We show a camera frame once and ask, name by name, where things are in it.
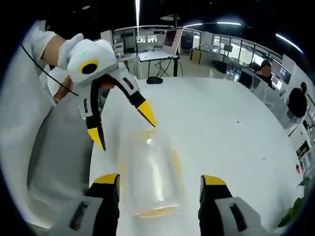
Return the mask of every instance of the white sleeve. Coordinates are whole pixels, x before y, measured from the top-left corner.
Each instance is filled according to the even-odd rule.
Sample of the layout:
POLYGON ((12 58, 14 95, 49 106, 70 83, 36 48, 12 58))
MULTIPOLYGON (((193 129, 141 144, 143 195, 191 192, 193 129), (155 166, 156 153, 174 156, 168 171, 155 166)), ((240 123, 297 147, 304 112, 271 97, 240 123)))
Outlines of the white sleeve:
MULTIPOLYGON (((49 72, 49 75, 62 84, 69 75, 69 72, 59 67, 55 67, 49 72)), ((49 76, 47 76, 47 86, 52 97, 56 95, 60 88, 60 85, 49 76)))
POLYGON ((31 33, 31 52, 35 61, 40 61, 44 53, 47 43, 56 34, 52 31, 40 31, 38 27, 33 27, 31 33))

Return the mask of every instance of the white glove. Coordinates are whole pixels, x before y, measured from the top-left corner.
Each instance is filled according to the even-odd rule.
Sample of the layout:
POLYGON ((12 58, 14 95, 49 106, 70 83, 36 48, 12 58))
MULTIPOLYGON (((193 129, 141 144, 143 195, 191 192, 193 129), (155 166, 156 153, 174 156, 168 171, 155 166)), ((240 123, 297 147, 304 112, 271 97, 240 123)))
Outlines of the white glove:
POLYGON ((67 71, 73 73, 73 82, 80 83, 94 74, 107 69, 108 73, 117 69, 118 63, 114 51, 105 40, 91 41, 84 39, 70 51, 67 71), (91 70, 83 71, 87 65, 94 64, 91 70))
POLYGON ((63 43, 63 45, 59 48, 58 67, 67 70, 68 63, 71 58, 71 50, 78 42, 82 41, 83 39, 83 34, 79 33, 72 39, 69 39, 63 43))

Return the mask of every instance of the white table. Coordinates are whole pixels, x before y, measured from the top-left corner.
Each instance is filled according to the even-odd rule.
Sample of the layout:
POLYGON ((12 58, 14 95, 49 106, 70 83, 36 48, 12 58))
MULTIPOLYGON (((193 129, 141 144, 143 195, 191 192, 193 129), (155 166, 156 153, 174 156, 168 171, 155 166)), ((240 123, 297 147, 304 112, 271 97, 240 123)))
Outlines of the white table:
POLYGON ((162 50, 139 53, 138 57, 139 57, 140 62, 178 58, 177 55, 170 54, 170 53, 164 52, 162 50))
MULTIPOLYGON (((287 133, 270 110, 240 83, 209 78, 165 78, 161 85, 144 84, 158 132, 164 132, 177 151, 187 196, 187 235, 199 235, 199 187, 202 174, 222 178, 233 196, 241 197, 260 215, 266 228, 276 227, 302 190, 295 169, 297 156, 287 133)), ((113 89, 102 124, 107 151, 94 145, 90 169, 93 180, 118 173, 117 159, 124 135, 152 129, 113 89)), ((117 235, 132 224, 124 217, 117 235)))

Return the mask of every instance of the office chair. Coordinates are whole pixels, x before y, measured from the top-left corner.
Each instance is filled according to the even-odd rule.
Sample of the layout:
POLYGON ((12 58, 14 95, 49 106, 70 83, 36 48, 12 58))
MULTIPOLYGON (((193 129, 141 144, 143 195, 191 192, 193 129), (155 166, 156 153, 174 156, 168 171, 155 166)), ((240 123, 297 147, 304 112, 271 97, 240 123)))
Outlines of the office chair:
POLYGON ((253 82, 252 75, 246 73, 245 71, 242 71, 238 82, 240 82, 242 85, 244 85, 248 89, 251 89, 252 82, 253 82))

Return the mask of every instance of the ceiling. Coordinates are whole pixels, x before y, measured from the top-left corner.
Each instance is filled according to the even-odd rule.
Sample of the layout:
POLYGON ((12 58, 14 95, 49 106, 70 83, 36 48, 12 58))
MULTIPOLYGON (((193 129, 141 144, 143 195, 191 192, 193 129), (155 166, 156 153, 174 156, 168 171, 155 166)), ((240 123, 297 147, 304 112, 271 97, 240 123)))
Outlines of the ceiling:
MULTIPOLYGON (((82 32, 86 38, 97 39, 105 30, 115 30, 136 25, 135 0, 104 1, 78 0, 75 5, 50 6, 40 16, 47 19, 50 30, 65 38, 82 32)), ((313 8, 311 1, 285 0, 140 0, 139 25, 174 25, 161 17, 177 13, 178 26, 216 21, 239 22, 241 27, 202 25, 195 29, 232 35, 264 45, 280 54, 292 57, 312 76, 315 57, 312 53, 313 8), (279 33, 303 51, 275 36, 279 33)))

